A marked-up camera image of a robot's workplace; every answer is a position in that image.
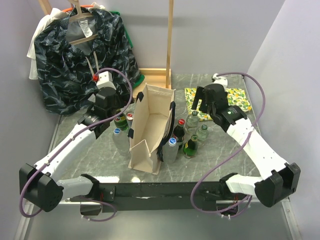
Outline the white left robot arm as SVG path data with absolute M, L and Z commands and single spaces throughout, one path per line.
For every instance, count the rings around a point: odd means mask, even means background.
M 101 88 L 95 102 L 78 120 L 72 131 L 47 156 L 19 170 L 20 202 L 27 200 L 45 212 L 62 200 L 84 196 L 94 201 L 100 196 L 100 182 L 89 174 L 62 180 L 63 171 L 88 145 L 110 126 L 116 111 L 122 108 L 120 95 L 112 87 Z

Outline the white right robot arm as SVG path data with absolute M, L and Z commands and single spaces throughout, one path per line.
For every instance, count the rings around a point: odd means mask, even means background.
M 278 155 L 241 108 L 229 105 L 227 95 L 221 84 L 199 86 L 191 108 L 209 114 L 216 125 L 241 145 L 260 175 L 226 175 L 219 181 L 220 196 L 231 199 L 235 194 L 251 195 L 270 208 L 297 190 L 301 169 L 296 163 L 289 164 Z

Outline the beige canvas tote bag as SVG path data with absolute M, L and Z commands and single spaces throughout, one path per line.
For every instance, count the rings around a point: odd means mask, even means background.
M 162 147 L 173 133 L 175 91 L 146 84 L 136 96 L 131 128 L 128 131 L 130 169 L 157 175 Z

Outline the clear soda water bottle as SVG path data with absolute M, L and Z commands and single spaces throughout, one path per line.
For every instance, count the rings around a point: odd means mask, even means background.
M 193 110 L 191 114 L 189 114 L 185 120 L 184 129 L 187 134 L 193 134 L 196 132 L 198 123 L 200 121 L 200 117 L 198 116 L 199 112 Z

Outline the dark cola glass bottle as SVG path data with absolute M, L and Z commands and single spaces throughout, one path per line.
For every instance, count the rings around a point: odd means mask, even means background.
M 175 138 L 176 140 L 179 150 L 182 148 L 183 141 L 186 135 L 184 126 L 185 126 L 185 120 L 182 118 L 179 119 L 177 126 L 174 128 L 173 134 L 172 134 L 172 137 Z

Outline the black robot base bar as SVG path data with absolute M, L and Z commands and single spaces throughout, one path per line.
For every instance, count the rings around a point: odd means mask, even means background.
M 94 200 L 109 203 L 118 211 L 192 209 L 191 192 L 195 182 L 101 183 Z M 202 182 L 194 194 L 195 205 L 216 211 L 240 202 L 246 196 L 222 190 L 217 181 Z

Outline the silver red soda can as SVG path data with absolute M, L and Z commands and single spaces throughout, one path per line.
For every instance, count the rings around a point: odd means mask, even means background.
M 134 113 L 130 111 L 130 112 L 128 112 L 126 114 L 125 117 L 126 117 L 126 121 L 127 121 L 128 127 L 131 128 L 133 120 L 134 120 Z

